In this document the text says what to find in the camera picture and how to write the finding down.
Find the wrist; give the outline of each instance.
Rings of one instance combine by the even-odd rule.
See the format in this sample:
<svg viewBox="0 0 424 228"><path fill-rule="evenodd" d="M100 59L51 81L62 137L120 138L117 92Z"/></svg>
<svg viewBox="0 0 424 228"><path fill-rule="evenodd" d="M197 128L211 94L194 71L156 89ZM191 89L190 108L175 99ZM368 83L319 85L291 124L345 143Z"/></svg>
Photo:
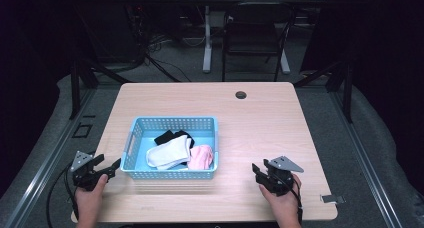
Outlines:
<svg viewBox="0 0 424 228"><path fill-rule="evenodd" d="M78 219L77 228L94 228L96 227L96 219L94 217L81 217Z"/></svg>
<svg viewBox="0 0 424 228"><path fill-rule="evenodd" d="M280 228L301 228L297 219L277 219Z"/></svg>

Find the wooden table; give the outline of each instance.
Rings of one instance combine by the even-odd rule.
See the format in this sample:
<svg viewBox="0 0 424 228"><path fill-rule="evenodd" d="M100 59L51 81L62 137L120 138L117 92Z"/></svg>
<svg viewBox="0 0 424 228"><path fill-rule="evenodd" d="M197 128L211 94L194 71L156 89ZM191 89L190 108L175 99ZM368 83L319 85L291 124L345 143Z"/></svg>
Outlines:
<svg viewBox="0 0 424 228"><path fill-rule="evenodd" d="M243 91L245 99L235 94ZM101 169L121 157L137 116L215 116L219 166L212 180L132 180L118 170L104 192L100 222L183 223L272 221L252 163L287 156L302 167L304 220L331 220L334 204L295 90L290 83L125 84L96 155Z"/></svg>

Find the chair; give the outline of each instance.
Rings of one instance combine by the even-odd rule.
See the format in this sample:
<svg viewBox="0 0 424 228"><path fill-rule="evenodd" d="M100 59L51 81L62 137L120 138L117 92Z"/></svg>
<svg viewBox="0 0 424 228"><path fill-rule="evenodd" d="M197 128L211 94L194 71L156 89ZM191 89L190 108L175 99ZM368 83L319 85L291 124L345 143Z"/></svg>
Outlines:
<svg viewBox="0 0 424 228"><path fill-rule="evenodd" d="M224 15L222 45L222 81L226 73L274 74L277 81L281 56L289 28L294 23L294 9L281 2L241 2L230 7ZM229 71L226 56L277 57L275 71Z"/></svg>

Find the hand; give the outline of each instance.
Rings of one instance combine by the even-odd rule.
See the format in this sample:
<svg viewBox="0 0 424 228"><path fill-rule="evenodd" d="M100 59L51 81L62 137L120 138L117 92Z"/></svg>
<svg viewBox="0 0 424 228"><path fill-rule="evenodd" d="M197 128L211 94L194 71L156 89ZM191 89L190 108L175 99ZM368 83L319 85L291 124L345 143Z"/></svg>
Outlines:
<svg viewBox="0 0 424 228"><path fill-rule="evenodd" d="M297 175L293 174L293 178L297 184L299 184L299 186L302 185ZM293 191L299 195L300 187L297 187L296 182L293 183ZM259 185L259 189L262 192L262 195L271 205L272 212L280 228L301 227L297 215L298 202L291 191L285 195L277 197L275 194L269 192L262 184Z"/></svg>
<svg viewBox="0 0 424 228"><path fill-rule="evenodd" d="M102 194L106 186L108 177L103 174L93 191L86 191L78 187L75 192L75 199L78 204L78 228L95 227L97 218L102 206Z"/></svg>

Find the blue plastic basket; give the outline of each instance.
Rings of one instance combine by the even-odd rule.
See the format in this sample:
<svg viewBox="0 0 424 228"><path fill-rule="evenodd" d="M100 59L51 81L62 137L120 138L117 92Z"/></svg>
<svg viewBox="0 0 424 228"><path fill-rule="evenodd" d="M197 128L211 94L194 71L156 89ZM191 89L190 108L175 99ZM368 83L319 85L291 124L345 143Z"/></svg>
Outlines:
<svg viewBox="0 0 424 228"><path fill-rule="evenodd" d="M206 144L212 148L214 159L207 170L188 170L177 165L169 170L150 167L146 161L147 150L157 146L154 139L167 130L183 130L190 134L195 145ZM140 116L131 126L122 154L121 170L133 179L212 179L218 168L218 122L215 117Z"/></svg>

